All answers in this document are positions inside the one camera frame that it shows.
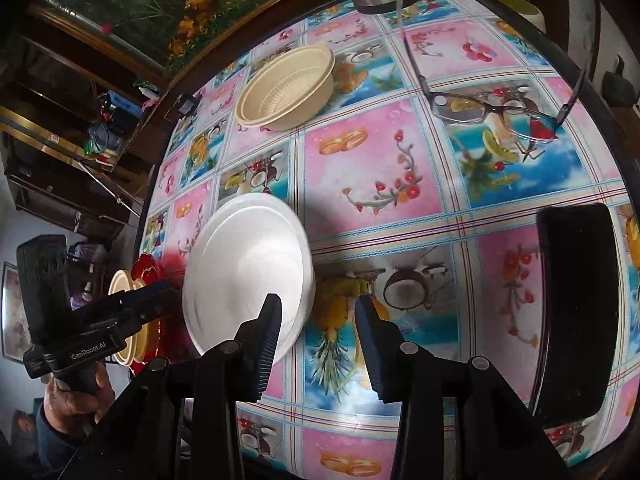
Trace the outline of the person's left hand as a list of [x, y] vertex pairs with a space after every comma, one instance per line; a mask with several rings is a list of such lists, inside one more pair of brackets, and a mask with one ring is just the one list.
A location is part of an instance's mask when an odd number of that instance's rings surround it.
[[96, 364], [93, 394], [64, 390], [51, 379], [43, 400], [44, 418], [60, 434], [74, 438], [87, 435], [90, 422], [97, 424], [115, 401], [115, 393], [105, 366]]

